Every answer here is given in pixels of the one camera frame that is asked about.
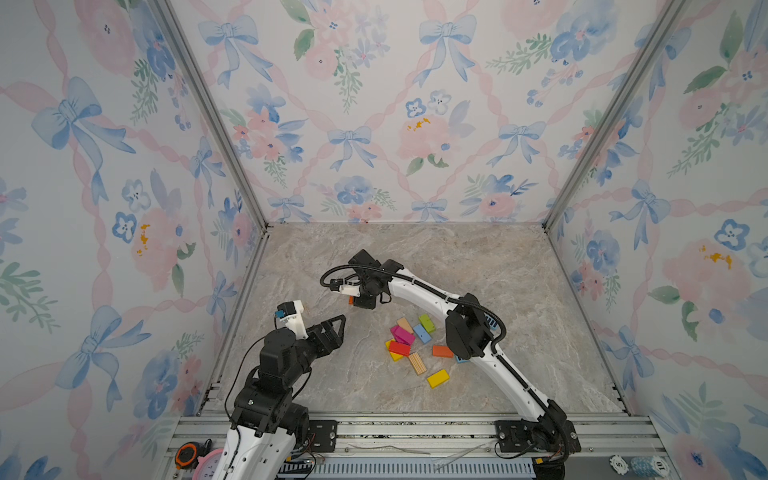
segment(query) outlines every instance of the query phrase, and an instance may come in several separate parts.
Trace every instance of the striped wooden block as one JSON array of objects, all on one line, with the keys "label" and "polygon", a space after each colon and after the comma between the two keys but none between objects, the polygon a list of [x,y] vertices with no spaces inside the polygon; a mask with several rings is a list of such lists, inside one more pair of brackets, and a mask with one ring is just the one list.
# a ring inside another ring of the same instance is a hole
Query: striped wooden block
[{"label": "striped wooden block", "polygon": [[413,369],[416,371],[416,375],[421,375],[427,371],[427,367],[424,366],[422,357],[420,357],[418,353],[411,353],[408,356],[408,360],[411,361],[411,365],[413,365]]}]

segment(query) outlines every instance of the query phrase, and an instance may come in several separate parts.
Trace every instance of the red block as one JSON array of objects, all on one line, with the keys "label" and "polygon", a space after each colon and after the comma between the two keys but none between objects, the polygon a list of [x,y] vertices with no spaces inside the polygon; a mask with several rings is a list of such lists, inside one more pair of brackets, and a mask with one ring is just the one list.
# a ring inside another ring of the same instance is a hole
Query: red block
[{"label": "red block", "polygon": [[390,352],[397,353],[398,355],[408,356],[411,354],[411,346],[404,343],[392,342],[387,348]]},{"label": "red block", "polygon": [[447,346],[433,345],[432,346],[432,356],[443,356],[446,359],[452,359],[453,358],[453,352]]},{"label": "red block", "polygon": [[416,341],[416,337],[406,332],[406,329],[402,328],[400,325],[392,327],[389,331],[392,332],[392,336],[395,337],[395,340],[397,340],[398,343],[413,345]]}]

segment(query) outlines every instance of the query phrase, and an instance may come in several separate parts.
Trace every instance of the orange block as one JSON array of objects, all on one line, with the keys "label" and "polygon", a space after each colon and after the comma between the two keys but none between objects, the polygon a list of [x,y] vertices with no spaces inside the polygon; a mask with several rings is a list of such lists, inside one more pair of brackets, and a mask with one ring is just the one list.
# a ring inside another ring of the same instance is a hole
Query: orange block
[{"label": "orange block", "polygon": [[445,357],[446,359],[452,359],[453,352],[447,346],[434,345],[432,346],[432,356],[442,356],[442,357]]},{"label": "orange block", "polygon": [[406,345],[405,343],[392,342],[387,346],[387,349],[392,353],[397,353],[402,356],[411,354],[411,346]]}]

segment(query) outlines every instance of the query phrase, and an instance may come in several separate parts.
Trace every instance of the yellow block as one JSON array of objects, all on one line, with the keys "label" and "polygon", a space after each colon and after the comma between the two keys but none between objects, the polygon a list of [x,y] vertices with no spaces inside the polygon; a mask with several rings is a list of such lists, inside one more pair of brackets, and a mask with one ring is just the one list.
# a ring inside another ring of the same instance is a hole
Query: yellow block
[{"label": "yellow block", "polygon": [[405,317],[398,320],[397,324],[400,325],[400,328],[404,329],[406,332],[413,335],[413,328],[411,327],[411,324],[408,323],[408,320]]},{"label": "yellow block", "polygon": [[428,376],[427,382],[429,382],[429,386],[435,388],[436,386],[447,382],[449,378],[451,377],[448,376],[448,372],[443,369],[437,372],[435,375]]},{"label": "yellow block", "polygon": [[387,348],[387,350],[386,350],[387,353],[392,357],[393,360],[395,360],[397,362],[398,360],[400,360],[402,358],[402,355],[398,355],[397,353],[392,353],[392,352],[389,351],[389,344],[394,342],[394,341],[395,340],[390,340],[387,343],[385,343],[385,345],[386,345],[386,348]]}]

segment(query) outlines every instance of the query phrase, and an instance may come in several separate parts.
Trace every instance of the green block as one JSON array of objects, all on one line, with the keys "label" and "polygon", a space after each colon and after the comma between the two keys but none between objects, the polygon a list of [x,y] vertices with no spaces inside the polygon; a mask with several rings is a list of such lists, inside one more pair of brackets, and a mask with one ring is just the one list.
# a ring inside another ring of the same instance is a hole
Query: green block
[{"label": "green block", "polygon": [[427,333],[432,333],[436,330],[435,324],[432,323],[432,321],[429,319],[429,315],[427,315],[426,313],[419,317],[419,322],[421,322],[422,326],[424,327],[424,330],[426,330]]}]

